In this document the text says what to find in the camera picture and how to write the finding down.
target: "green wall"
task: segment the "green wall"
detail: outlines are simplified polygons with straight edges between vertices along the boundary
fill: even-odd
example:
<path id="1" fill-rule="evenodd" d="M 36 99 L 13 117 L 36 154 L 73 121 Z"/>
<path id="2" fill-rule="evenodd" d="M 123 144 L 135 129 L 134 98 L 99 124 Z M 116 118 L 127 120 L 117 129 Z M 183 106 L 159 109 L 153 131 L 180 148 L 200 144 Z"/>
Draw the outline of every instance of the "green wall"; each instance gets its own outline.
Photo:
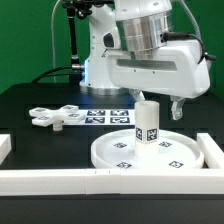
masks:
<path id="1" fill-rule="evenodd" d="M 196 16 L 206 50 L 217 56 L 211 69 L 211 91 L 224 99 L 224 22 L 221 0 L 186 1 Z M 0 1 L 0 92 L 16 83 L 30 82 L 52 68 L 51 13 L 56 0 Z M 173 4 L 177 31 L 193 31 L 178 3 Z M 78 50 L 89 53 L 88 21 L 76 21 Z M 55 20 L 57 66 L 70 64 L 67 17 L 59 7 Z"/>

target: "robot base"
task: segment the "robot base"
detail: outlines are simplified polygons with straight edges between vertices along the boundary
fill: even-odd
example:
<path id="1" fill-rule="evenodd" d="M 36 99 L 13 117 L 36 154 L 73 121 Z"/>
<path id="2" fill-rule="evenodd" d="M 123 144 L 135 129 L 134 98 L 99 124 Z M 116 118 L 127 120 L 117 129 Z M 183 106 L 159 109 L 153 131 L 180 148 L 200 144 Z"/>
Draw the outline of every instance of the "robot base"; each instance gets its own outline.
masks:
<path id="1" fill-rule="evenodd" d="M 101 96 L 122 95 L 128 92 L 128 90 L 125 88 L 93 88 L 90 86 L 82 86 L 82 85 L 80 85 L 80 91 L 84 93 L 90 93 Z"/>

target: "black table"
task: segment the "black table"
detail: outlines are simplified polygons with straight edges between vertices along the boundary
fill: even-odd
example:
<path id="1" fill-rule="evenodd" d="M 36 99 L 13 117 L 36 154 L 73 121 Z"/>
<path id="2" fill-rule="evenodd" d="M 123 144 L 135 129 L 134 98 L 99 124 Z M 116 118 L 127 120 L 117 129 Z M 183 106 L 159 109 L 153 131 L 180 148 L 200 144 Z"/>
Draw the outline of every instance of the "black table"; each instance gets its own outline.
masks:
<path id="1" fill-rule="evenodd" d="M 209 133 L 224 149 L 224 102 L 211 93 L 187 100 L 184 117 L 171 119 L 168 96 L 145 94 L 160 103 L 160 128 L 196 138 Z M 133 109 L 128 94 L 96 96 L 67 84 L 18 84 L 0 95 L 0 133 L 11 135 L 12 151 L 0 166 L 11 169 L 91 168 L 90 146 L 99 136 L 125 126 L 33 126 L 35 107 Z M 223 223 L 223 195 L 68 195 L 0 197 L 0 223 Z"/>

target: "white robot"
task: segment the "white robot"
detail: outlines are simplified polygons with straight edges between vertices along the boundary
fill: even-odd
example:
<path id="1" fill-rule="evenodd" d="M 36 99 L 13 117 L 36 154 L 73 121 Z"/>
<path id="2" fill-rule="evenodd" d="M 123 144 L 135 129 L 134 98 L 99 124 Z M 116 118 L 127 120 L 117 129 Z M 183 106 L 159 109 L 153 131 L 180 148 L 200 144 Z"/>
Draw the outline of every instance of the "white robot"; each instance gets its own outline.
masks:
<path id="1" fill-rule="evenodd" d="M 201 41 L 188 33 L 169 33 L 173 29 L 170 0 L 114 3 L 115 10 L 107 5 L 90 8 L 91 53 L 81 90 L 113 95 L 127 88 L 136 101 L 144 100 L 141 91 L 170 95 L 173 119 L 180 119 L 185 98 L 195 98 L 210 86 Z"/>

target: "black cable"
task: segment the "black cable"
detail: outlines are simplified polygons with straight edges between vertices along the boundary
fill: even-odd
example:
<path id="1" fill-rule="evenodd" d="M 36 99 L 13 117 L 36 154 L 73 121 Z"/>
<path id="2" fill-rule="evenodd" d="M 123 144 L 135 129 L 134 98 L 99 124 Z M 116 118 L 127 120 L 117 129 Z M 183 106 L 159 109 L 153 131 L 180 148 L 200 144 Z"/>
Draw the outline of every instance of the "black cable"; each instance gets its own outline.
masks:
<path id="1" fill-rule="evenodd" d="M 66 70 L 66 69 L 72 69 L 72 67 L 71 66 L 63 66 L 63 67 L 58 67 L 58 68 L 51 69 L 49 71 L 44 72 L 43 74 L 41 74 L 37 78 L 35 78 L 31 83 L 36 84 L 36 83 L 38 83 L 38 81 L 40 79 L 44 78 L 45 76 L 47 76 L 47 75 L 49 75 L 51 73 L 54 73 L 54 72 L 57 72 L 57 71 Z"/>
<path id="2" fill-rule="evenodd" d="M 206 60 L 211 60 L 211 61 L 215 61 L 216 57 L 213 55 L 208 55 L 205 52 L 205 48 L 204 48 L 204 44 L 202 42 L 202 40 L 200 38 L 198 38 L 195 34 L 191 34 L 191 33 L 186 33 L 186 32 L 164 32 L 161 35 L 161 40 L 162 41 L 172 41 L 172 40 L 188 40 L 189 38 L 194 38 L 196 39 L 200 46 L 201 46 L 201 57 L 198 61 L 198 64 L 200 64 L 203 60 L 203 58 L 206 58 Z"/>

